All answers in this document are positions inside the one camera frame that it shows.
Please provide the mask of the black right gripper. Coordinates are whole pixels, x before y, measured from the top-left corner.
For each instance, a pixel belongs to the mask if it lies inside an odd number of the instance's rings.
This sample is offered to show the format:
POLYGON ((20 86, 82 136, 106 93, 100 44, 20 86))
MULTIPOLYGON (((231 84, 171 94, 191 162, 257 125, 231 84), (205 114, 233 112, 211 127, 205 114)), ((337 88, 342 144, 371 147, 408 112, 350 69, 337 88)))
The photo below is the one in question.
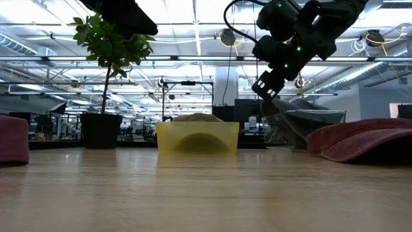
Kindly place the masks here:
POLYGON ((256 41, 252 54, 268 63, 271 69, 263 72, 252 85, 252 90, 263 100, 271 101, 284 88, 286 81, 293 81, 305 65, 315 56, 326 60, 337 47, 331 38, 292 38, 283 43, 273 38, 256 41))

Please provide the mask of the maroon baseball cap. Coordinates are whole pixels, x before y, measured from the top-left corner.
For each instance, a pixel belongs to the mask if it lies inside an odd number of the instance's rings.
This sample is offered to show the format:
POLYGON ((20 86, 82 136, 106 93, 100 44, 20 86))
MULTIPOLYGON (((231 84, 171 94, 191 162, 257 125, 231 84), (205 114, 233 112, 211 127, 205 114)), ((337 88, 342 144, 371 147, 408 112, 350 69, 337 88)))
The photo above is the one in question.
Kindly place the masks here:
POLYGON ((311 155, 342 163, 412 164, 412 120, 366 119, 326 126, 306 138, 311 155))
POLYGON ((28 122, 0 115, 0 168, 29 163, 28 122))

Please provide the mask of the tan baseball cap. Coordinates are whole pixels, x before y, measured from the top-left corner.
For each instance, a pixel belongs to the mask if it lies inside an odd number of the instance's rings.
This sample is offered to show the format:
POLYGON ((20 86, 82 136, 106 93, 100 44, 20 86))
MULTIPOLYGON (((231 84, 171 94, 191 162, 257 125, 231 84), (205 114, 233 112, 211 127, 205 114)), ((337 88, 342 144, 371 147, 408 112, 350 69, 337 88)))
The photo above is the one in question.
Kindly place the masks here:
POLYGON ((214 115, 193 113, 173 119, 173 131, 184 136, 176 149, 182 153, 229 153, 233 126, 214 115))

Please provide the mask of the clear plastic bin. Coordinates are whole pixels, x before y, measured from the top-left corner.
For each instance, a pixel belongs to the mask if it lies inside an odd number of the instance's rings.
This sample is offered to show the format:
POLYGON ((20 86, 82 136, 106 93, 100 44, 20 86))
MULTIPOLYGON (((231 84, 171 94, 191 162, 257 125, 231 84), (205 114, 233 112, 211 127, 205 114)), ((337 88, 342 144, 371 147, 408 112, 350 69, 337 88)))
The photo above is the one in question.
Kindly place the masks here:
POLYGON ((282 134, 293 150, 306 150, 309 134, 345 120, 346 111, 341 110, 288 110, 267 116, 268 124, 282 134))

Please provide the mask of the green potted plant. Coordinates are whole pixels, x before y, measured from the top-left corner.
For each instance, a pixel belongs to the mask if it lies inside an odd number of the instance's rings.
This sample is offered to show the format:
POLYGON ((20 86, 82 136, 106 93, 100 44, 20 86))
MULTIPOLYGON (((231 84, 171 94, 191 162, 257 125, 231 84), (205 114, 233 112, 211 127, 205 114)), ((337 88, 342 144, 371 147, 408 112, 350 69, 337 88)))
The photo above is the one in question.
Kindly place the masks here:
POLYGON ((87 149, 114 149, 117 144, 121 115, 106 113, 109 80, 112 77, 126 78, 131 64, 140 63, 153 53, 149 44, 154 38, 150 35, 131 33, 127 35, 118 26, 105 21, 95 14, 85 20, 75 17, 76 34, 73 36, 79 46, 87 48, 88 61, 96 61, 98 66, 106 69, 102 107, 100 113, 84 113, 80 116, 82 123, 82 140, 87 149))

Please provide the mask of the yellow plastic bin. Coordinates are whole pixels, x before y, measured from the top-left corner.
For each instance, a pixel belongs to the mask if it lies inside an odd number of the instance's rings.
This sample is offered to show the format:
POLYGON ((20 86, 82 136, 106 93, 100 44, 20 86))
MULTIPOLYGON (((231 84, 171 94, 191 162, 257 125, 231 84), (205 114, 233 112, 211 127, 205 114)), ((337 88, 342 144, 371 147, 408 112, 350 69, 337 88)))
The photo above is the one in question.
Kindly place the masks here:
POLYGON ((238 150, 238 122, 159 122, 158 150, 165 155, 222 154, 238 150))

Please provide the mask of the black gantry frame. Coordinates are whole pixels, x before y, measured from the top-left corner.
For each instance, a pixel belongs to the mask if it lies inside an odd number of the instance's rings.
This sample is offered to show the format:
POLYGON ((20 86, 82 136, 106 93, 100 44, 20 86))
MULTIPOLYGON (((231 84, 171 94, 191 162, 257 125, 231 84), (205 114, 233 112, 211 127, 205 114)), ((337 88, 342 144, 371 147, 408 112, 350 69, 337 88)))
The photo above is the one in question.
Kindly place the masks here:
POLYGON ((214 83, 213 82, 204 82, 204 81, 172 81, 172 82, 163 82, 162 86, 162 122, 165 121, 165 96, 176 86, 196 86, 199 84, 211 95, 211 104, 214 104, 214 83))

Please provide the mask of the black aluminium table frame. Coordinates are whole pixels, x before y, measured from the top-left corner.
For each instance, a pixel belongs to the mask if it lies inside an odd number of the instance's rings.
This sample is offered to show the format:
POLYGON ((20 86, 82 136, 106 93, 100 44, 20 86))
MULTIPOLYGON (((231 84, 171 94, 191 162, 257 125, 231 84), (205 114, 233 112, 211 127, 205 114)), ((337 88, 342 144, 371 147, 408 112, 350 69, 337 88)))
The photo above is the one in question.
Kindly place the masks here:
MULTIPOLYGON (((52 150, 52 149, 64 149, 64 148, 79 148, 83 147, 81 140, 51 140, 51 141, 29 141, 29 150, 52 150)), ((118 141, 117 147, 119 148, 157 148, 156 142, 126 142, 118 141)), ((264 143, 248 142, 239 143, 238 149, 266 149, 264 143)))

